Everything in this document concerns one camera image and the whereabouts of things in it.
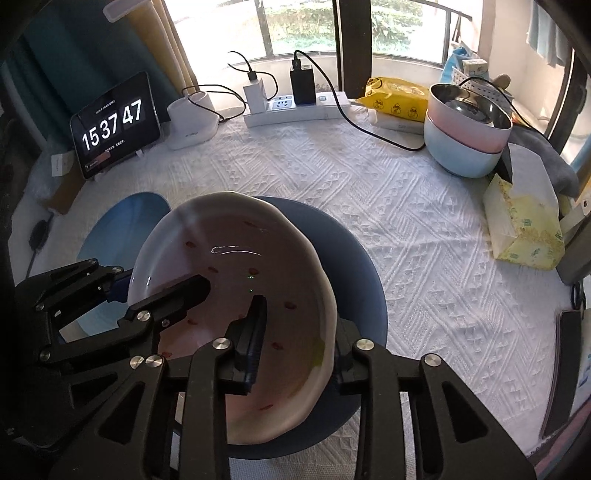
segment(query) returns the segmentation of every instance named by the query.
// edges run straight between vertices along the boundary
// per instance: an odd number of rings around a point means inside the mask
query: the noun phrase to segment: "white tablecloth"
[[[353,116],[367,125],[364,110]],[[437,352],[530,453],[540,444],[555,318],[569,308],[569,289],[555,271],[492,258],[486,185],[452,176],[426,150],[405,152],[341,120],[249,130],[236,119],[202,145],[170,151],[158,144],[88,182],[55,222],[33,272],[74,262],[98,219],[136,192],[157,192],[173,208],[219,190],[308,203],[346,225],[374,261],[388,303],[388,349],[417,359]],[[414,478],[408,403],[403,407]],[[233,477],[352,478],[358,426],[355,416],[289,457],[232,460]]]

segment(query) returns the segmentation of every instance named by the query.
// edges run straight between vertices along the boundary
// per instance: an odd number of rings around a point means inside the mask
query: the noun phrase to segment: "digital clock display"
[[[70,120],[86,179],[160,138],[150,81],[140,72],[117,85]]]

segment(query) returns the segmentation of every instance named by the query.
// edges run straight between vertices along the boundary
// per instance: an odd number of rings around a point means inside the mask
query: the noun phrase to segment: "metal screw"
[[[163,362],[164,362],[164,359],[161,356],[150,355],[146,359],[146,366],[148,366],[150,368],[156,368],[156,367],[159,367],[160,365],[162,365]]]
[[[441,357],[434,353],[425,355],[425,363],[430,367],[439,367],[441,365]]]
[[[227,338],[224,337],[220,337],[220,338],[216,338],[213,342],[212,345],[216,350],[225,350],[226,348],[228,348],[230,345],[232,344],[232,342],[230,340],[228,340]]]
[[[148,310],[142,310],[141,312],[138,313],[137,319],[140,322],[147,322],[151,316],[152,315]]]
[[[362,338],[361,340],[357,340],[357,343],[355,345],[357,346],[357,348],[359,350],[364,350],[364,351],[372,350],[375,346],[374,343],[371,340],[368,340],[367,338]]]
[[[136,368],[138,368],[141,363],[144,361],[144,357],[141,355],[136,355],[135,357],[133,357],[130,361],[129,361],[129,366],[131,368],[133,368],[134,370]]]
[[[49,350],[42,350],[39,354],[39,360],[41,360],[42,362],[47,362],[49,360],[49,357],[51,357],[51,352]]]

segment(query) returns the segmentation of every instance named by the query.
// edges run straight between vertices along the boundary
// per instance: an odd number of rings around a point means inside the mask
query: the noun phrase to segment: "light blue plate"
[[[164,198],[156,193],[131,195],[112,207],[86,237],[78,261],[96,258],[100,265],[133,268],[145,240],[156,224],[170,211]],[[88,335],[117,327],[117,320],[127,311],[126,303],[103,302],[78,319]]]

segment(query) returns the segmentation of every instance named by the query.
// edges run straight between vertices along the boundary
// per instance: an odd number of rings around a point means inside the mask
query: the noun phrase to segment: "plastic basket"
[[[452,83],[454,85],[460,85],[460,83],[462,83],[467,78],[469,78],[469,76],[466,75],[464,72],[458,70],[455,67],[453,68]],[[491,87],[486,83],[477,82],[474,80],[467,81],[464,85],[462,85],[462,87],[467,90],[471,90],[472,92],[478,93],[478,95],[482,95],[483,97],[486,97],[489,100],[495,102],[499,107],[501,107],[505,111],[507,115],[509,115],[509,117],[511,117],[511,113],[513,112],[511,105],[509,104],[509,102],[507,102],[505,97],[503,97],[494,87]],[[513,97],[508,92],[505,92],[505,95],[509,97],[509,100],[513,101]]]

